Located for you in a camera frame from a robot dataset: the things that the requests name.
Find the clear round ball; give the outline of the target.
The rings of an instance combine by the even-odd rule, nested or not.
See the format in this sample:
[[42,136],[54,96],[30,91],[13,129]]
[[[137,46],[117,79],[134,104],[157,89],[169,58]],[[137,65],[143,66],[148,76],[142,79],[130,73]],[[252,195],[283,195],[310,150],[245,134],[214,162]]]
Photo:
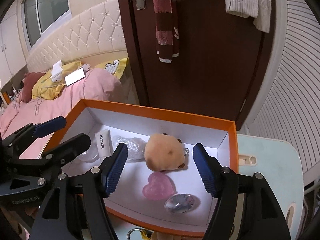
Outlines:
[[89,148],[87,151],[80,154],[77,158],[85,163],[93,163],[99,159],[98,150],[96,148]]

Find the pig figure keychain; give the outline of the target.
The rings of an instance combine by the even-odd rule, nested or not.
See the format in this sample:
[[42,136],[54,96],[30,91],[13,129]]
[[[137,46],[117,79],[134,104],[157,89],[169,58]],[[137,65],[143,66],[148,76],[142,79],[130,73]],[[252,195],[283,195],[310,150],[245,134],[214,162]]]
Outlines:
[[127,240],[131,240],[131,235],[134,232],[139,232],[141,239],[153,239],[153,240],[173,240],[174,236],[166,233],[150,231],[143,228],[133,228],[127,233]]

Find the pink translucent heart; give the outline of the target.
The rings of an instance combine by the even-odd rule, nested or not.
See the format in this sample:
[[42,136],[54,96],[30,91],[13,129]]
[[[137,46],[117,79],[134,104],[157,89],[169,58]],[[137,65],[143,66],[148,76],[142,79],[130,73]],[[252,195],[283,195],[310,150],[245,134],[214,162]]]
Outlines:
[[175,194],[175,186],[170,178],[162,172],[153,172],[148,183],[143,187],[143,196],[149,200],[168,199]]

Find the brown bear plush keychain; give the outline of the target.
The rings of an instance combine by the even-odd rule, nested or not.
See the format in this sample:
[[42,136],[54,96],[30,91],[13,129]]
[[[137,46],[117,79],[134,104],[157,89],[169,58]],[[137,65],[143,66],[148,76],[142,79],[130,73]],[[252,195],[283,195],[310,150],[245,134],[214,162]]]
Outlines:
[[153,172],[185,168],[185,152],[180,139],[172,135],[155,133],[145,146],[144,159]]

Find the pink bed quilt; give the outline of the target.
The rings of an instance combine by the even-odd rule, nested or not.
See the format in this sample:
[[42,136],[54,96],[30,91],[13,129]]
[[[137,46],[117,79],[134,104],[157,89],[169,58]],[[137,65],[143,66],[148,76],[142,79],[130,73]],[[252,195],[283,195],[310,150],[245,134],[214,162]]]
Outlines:
[[103,69],[94,68],[87,72],[85,78],[65,87],[54,100],[38,98],[28,103],[10,103],[1,115],[1,137],[5,139],[29,123],[65,117],[81,99],[122,102],[125,96],[118,78]]

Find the cartoon light green table mat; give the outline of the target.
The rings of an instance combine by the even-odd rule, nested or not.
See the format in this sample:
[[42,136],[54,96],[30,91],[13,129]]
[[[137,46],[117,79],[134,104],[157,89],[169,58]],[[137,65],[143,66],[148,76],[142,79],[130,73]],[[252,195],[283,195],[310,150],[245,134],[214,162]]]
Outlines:
[[[248,176],[262,173],[273,190],[282,212],[289,218],[291,238],[297,237],[303,206],[303,171],[296,149],[286,141],[237,135],[240,158],[255,158],[254,165],[239,166],[239,173]],[[143,196],[152,172],[145,162],[127,162],[116,191],[105,200],[108,212],[145,228],[161,227],[180,235],[196,233],[201,237],[209,223],[216,201],[203,186],[193,158],[187,159],[185,170],[167,173],[176,193],[197,197],[196,207],[188,213],[173,215],[165,211],[163,200]]]

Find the yellow pillow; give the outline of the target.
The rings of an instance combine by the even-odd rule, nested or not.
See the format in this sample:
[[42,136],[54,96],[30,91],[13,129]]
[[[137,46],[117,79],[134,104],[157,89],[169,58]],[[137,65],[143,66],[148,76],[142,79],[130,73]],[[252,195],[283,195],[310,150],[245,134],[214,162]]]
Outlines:
[[[67,87],[76,87],[79,85],[87,86],[86,92],[89,92],[91,97],[95,98],[95,88],[111,89],[114,90],[120,87],[120,79],[123,76],[127,66],[129,65],[129,59],[127,57],[122,59],[115,59],[113,61],[106,61],[92,67],[88,63],[82,63],[80,61],[74,61],[62,66],[62,81],[54,83],[51,81],[51,70],[46,72],[37,83],[34,85],[31,91],[31,98],[43,98],[45,100],[54,100],[60,97],[63,91]],[[73,71],[83,68],[85,72],[85,78],[78,82],[66,86],[65,77],[71,74]]]

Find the dark red pillow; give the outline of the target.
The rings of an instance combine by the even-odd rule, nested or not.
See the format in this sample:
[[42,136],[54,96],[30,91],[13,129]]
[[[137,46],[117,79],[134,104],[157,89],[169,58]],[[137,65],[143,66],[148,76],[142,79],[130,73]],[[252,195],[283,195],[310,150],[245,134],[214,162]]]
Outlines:
[[28,103],[31,100],[31,91],[37,81],[44,76],[44,72],[32,72],[25,74],[22,88],[22,102]]

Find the silver clear capsule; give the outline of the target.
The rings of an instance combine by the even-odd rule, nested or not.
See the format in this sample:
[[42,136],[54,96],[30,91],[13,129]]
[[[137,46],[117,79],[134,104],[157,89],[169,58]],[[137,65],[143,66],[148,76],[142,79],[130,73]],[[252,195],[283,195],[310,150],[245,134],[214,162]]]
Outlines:
[[187,193],[171,196],[165,203],[164,209],[170,214],[181,215],[196,209],[199,205],[199,199]]

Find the white charger adapter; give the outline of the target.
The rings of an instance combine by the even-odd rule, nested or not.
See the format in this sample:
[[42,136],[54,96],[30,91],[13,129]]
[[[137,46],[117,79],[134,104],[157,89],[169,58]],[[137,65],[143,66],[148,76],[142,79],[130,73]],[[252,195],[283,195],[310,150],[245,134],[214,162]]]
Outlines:
[[62,81],[62,72],[63,72],[63,62],[61,60],[57,61],[53,64],[53,68],[51,70],[51,81],[54,83],[58,83]]

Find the crumpled clear plastic wrap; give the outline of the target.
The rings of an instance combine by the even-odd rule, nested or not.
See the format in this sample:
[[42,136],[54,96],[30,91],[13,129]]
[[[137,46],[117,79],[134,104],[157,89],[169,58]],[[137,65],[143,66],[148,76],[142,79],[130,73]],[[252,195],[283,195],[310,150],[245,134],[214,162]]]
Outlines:
[[127,146],[127,162],[137,162],[144,160],[144,151],[146,142],[141,138],[125,138],[119,135],[112,137],[113,148],[116,148],[120,143]]

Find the orange cardboard box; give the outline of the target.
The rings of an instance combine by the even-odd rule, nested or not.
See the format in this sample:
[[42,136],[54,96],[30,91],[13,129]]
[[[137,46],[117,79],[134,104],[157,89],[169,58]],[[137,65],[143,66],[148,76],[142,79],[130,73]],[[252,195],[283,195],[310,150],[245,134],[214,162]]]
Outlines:
[[124,103],[80,100],[54,133],[47,150],[85,133],[107,130],[110,138],[140,139],[143,158],[127,161],[107,211],[157,232],[202,237],[216,200],[206,192],[193,155],[201,144],[230,171],[238,171],[238,145],[232,121]]

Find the white louvered closet door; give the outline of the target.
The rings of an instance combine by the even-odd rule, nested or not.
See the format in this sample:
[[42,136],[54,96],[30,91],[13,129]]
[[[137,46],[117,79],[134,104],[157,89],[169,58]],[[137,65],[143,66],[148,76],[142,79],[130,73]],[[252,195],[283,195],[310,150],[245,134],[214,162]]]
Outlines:
[[242,131],[293,145],[308,185],[319,177],[319,22],[305,0],[275,0],[272,11],[271,58]]

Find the cream tufted headboard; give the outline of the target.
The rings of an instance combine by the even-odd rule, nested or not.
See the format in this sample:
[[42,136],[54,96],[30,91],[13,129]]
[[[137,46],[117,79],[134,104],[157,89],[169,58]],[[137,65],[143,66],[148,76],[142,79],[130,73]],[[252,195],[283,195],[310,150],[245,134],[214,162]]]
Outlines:
[[30,72],[100,54],[126,51],[118,0],[106,0],[64,23],[33,48],[27,57]]

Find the window with grey glass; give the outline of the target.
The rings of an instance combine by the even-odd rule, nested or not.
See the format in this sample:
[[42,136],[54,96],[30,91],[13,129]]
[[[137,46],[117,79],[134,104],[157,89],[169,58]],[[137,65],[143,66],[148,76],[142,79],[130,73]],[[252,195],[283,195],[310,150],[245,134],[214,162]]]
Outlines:
[[71,19],[68,0],[23,0],[24,35],[29,49]]

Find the dark brown wooden door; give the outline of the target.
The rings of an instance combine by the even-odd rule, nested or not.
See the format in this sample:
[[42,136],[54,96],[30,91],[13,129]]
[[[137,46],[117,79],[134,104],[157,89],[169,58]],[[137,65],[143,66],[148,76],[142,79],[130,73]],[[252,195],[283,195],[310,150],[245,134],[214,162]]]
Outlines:
[[152,0],[118,0],[138,101],[143,106],[244,124],[270,60],[274,33],[252,18],[225,11],[225,0],[177,3],[179,56],[171,63],[156,53]]

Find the maroon pink striped scarf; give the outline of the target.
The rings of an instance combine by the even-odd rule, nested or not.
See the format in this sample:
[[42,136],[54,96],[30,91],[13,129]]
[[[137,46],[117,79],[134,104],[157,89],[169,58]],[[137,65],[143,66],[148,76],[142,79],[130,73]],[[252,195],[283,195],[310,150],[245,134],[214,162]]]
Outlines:
[[159,61],[171,63],[179,56],[179,33],[176,2],[152,0],[156,19],[156,51]]

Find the white knitted sweater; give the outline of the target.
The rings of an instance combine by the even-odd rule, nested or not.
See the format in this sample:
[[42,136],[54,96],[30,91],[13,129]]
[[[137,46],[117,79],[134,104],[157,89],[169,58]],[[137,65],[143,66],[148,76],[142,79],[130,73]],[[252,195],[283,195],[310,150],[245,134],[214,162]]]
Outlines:
[[226,12],[242,18],[254,18],[255,27],[264,33],[270,32],[271,0],[225,0]]

